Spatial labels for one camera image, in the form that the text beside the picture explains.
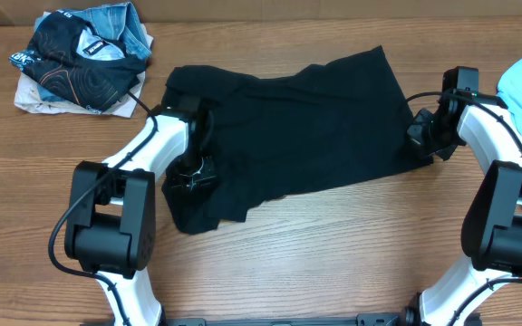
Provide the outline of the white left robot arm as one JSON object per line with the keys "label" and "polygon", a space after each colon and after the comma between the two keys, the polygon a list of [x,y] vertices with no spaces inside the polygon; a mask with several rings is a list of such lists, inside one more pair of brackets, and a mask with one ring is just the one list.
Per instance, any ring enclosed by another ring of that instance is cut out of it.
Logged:
{"label": "white left robot arm", "polygon": [[156,183],[165,180],[173,208],[215,185],[212,159],[203,151],[213,125],[206,102],[183,95],[173,106],[149,110],[143,129],[116,154],[75,168],[69,206],[52,231],[48,253],[63,230],[64,251],[81,266],[76,275],[101,285],[112,324],[166,324],[148,272],[156,242]]}

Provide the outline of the black t-shirt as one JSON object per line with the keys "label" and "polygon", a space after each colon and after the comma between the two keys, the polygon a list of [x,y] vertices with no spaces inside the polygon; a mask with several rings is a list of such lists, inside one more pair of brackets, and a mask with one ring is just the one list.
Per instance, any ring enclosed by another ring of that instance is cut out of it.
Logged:
{"label": "black t-shirt", "polygon": [[430,164],[407,140],[413,116],[376,47],[299,73],[259,79],[207,65],[173,70],[162,102],[194,95],[213,115],[203,151],[211,185],[162,191],[175,226],[195,235],[288,195],[388,177]]}

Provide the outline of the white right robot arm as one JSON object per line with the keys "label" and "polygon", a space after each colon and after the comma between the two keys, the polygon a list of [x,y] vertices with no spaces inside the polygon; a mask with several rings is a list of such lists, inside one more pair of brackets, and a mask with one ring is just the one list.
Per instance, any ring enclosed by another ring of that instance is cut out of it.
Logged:
{"label": "white right robot arm", "polygon": [[522,138],[507,104],[479,92],[479,71],[444,72],[435,112],[420,110],[407,130],[423,158],[444,160],[468,146],[484,179],[461,227],[458,261],[416,294],[398,325],[480,325],[475,310],[494,292],[522,283]]}

